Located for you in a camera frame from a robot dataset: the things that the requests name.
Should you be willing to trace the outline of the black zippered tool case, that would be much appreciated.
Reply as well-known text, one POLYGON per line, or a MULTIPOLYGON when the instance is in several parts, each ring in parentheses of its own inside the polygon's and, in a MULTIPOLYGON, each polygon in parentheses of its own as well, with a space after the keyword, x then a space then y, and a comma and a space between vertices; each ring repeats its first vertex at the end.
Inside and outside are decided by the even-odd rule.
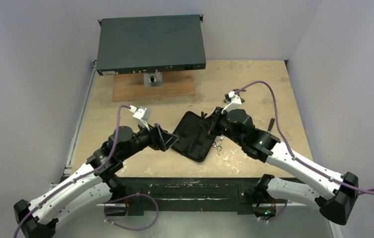
POLYGON ((188 159, 203 162, 216 138, 208 135, 205 119, 194 112, 186 112, 173 132, 179 140, 171 148, 188 159))

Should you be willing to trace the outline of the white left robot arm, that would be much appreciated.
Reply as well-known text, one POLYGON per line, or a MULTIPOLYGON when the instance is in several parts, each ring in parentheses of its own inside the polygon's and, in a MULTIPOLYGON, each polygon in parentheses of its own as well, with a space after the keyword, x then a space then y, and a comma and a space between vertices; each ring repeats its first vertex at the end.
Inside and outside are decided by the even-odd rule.
POLYGON ((138 132, 119 126, 79 169, 47 193, 13 206, 17 228, 26 238, 51 238, 59 225, 89 205, 127 201, 126 186, 116 175, 124 160, 149 147, 165 152, 178 141, 159 124, 140 127, 138 132))

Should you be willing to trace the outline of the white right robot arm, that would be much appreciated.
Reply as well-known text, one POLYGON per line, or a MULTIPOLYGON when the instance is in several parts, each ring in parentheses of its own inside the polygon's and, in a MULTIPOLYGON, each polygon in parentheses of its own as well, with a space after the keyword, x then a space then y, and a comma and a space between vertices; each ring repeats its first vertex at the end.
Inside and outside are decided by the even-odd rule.
POLYGON ((329 221, 346 225, 358 198, 359 178, 352 172, 341 174, 324 168, 289 149, 285 142, 253 124, 243 109, 223 112, 221 107, 205 119, 207 133, 224 136, 241 147, 250 158, 278 167, 301 181, 276 185, 272 178, 255 188, 262 202, 285 195, 289 200, 314 206, 329 221))

